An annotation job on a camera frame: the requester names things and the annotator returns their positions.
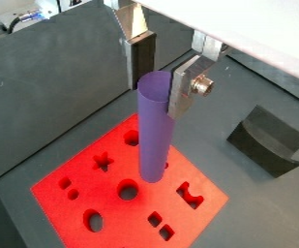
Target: rectangular hole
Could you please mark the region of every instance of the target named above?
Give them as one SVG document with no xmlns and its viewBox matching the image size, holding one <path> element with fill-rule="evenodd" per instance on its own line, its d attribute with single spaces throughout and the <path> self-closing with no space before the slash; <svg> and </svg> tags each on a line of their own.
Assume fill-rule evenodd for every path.
<svg viewBox="0 0 299 248">
<path fill-rule="evenodd" d="M 149 221 L 149 223 L 151 223 L 151 225 L 156 228 L 157 226 L 159 226 L 159 224 L 161 223 L 161 217 L 160 217 L 160 215 L 156 213 L 156 212 L 153 212 L 151 215 L 149 215 L 149 217 L 148 217 L 148 221 Z"/>
<path fill-rule="evenodd" d="M 164 241 L 168 241 L 172 235 L 175 234 L 175 232 L 168 225 L 164 225 L 161 229 L 159 230 L 159 234 L 161 238 L 164 239 Z"/>
</svg>

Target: oval hole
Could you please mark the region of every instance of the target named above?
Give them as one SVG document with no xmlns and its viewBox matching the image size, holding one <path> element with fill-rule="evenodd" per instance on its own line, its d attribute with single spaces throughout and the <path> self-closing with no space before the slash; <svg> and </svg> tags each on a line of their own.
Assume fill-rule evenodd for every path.
<svg viewBox="0 0 299 248">
<path fill-rule="evenodd" d="M 83 214 L 83 224 L 88 231 L 97 233 L 103 229 L 103 216 L 93 209 L 88 209 Z"/>
<path fill-rule="evenodd" d="M 125 179 L 117 185 L 117 196 L 123 200 L 129 201 L 136 198 L 139 191 L 137 189 L 136 182 L 131 179 Z"/>
</svg>

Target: red shape sorter board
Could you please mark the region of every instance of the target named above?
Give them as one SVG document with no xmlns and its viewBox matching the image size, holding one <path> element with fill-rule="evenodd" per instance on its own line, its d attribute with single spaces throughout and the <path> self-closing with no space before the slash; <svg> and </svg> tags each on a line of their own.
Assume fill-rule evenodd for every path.
<svg viewBox="0 0 299 248">
<path fill-rule="evenodd" d="M 133 114 L 32 186 L 64 247 L 189 247 L 225 204 L 173 146 L 161 180 L 147 183 L 137 143 Z"/>
</svg>

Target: black cable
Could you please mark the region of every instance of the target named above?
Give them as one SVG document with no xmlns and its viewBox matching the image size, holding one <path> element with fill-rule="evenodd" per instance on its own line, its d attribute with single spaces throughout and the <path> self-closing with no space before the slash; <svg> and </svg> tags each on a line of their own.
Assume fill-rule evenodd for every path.
<svg viewBox="0 0 299 248">
<path fill-rule="evenodd" d="M 11 34 L 13 32 L 13 28 L 17 25 L 17 23 L 20 22 L 20 18 L 15 18 L 9 24 L 9 29 L 8 29 L 8 34 Z"/>
<path fill-rule="evenodd" d="M 57 2 L 57 6 L 59 6 L 59 13 L 61 12 L 61 2 L 60 2 L 60 0 L 56 0 L 56 2 Z"/>
</svg>

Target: metal bracket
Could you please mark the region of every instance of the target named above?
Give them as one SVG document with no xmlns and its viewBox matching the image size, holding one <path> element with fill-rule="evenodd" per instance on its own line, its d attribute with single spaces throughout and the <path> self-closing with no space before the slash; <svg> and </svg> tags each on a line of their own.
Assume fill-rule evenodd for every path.
<svg viewBox="0 0 299 248">
<path fill-rule="evenodd" d="M 172 88 L 168 103 L 168 115 L 179 118 L 192 105 L 192 93 L 207 96 L 213 87 L 213 81 L 207 78 L 207 72 L 219 59 L 227 55 L 231 48 L 221 42 L 193 31 L 192 49 L 199 53 L 173 72 Z"/>
<path fill-rule="evenodd" d="M 121 30 L 128 87 L 136 89 L 139 78 L 153 70 L 156 35 L 148 31 L 140 4 L 128 0 L 104 0 L 104 4 Z"/>
</svg>

